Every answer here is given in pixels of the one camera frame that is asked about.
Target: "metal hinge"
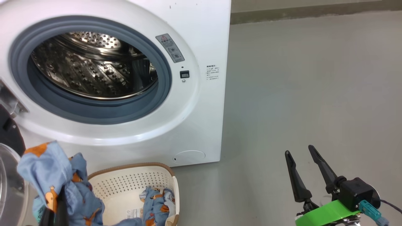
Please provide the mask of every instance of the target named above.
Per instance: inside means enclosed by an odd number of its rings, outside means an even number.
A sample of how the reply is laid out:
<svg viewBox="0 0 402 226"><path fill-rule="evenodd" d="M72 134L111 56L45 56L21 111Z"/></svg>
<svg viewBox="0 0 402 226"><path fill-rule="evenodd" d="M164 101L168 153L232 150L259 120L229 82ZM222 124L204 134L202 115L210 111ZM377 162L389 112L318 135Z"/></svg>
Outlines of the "metal hinge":
<svg viewBox="0 0 402 226"><path fill-rule="evenodd" d="M0 105L8 111L11 118L15 118L22 112L28 112L15 95L7 88L7 86L0 80Z"/></svg>

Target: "gray floor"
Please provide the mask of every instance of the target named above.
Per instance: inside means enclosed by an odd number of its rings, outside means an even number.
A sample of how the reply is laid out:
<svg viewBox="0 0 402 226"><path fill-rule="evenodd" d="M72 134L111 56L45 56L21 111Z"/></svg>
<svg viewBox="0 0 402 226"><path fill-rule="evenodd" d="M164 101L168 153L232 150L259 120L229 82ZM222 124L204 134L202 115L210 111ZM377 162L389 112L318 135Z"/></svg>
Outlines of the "gray floor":
<svg viewBox="0 0 402 226"><path fill-rule="evenodd" d="M284 151L317 204L307 146L402 207L402 12L231 27L220 162L174 168L181 226L294 225ZM380 208L392 225L402 220ZM375 224L363 219L363 226Z"/></svg>

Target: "cable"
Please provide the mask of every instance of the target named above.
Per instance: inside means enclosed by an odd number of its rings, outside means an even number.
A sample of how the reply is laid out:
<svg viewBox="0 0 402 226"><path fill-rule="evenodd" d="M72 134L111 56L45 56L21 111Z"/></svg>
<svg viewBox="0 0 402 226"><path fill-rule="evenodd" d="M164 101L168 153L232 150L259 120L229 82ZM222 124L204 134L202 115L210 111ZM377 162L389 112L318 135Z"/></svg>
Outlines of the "cable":
<svg viewBox="0 0 402 226"><path fill-rule="evenodd" d="M395 206L394 204L391 204L391 203L389 203L389 202L387 202L385 200L382 200L382 199L377 199L377 198L373 198L373 199L379 200L379 201L381 201L381 202L383 202L385 204L390 205L392 208L396 209L397 211L399 211L402 214L402 210L400 208L398 208L397 206Z"/></svg>

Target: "washing machine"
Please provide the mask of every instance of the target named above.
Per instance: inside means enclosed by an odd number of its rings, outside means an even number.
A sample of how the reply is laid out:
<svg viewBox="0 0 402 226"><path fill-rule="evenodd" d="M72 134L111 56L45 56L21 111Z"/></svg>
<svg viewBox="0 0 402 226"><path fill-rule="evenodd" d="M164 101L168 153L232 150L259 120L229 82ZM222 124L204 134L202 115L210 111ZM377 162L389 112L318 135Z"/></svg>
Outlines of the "washing machine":
<svg viewBox="0 0 402 226"><path fill-rule="evenodd" d="M220 159L230 0L0 0L0 103L88 172Z"/></svg>

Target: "laundry basket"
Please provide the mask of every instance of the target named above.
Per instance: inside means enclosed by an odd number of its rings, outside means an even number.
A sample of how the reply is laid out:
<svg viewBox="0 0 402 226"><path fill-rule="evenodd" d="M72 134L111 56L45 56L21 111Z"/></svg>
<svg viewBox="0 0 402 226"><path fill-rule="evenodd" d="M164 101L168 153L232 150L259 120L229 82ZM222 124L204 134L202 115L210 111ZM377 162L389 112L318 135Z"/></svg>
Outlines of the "laundry basket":
<svg viewBox="0 0 402 226"><path fill-rule="evenodd" d="M105 204L104 225L132 218L133 212L144 205L139 195L146 187L168 188L174 192L176 213L171 225L177 225L180 212L178 183L168 166L156 162L131 164L95 172L88 179L94 194Z"/></svg>

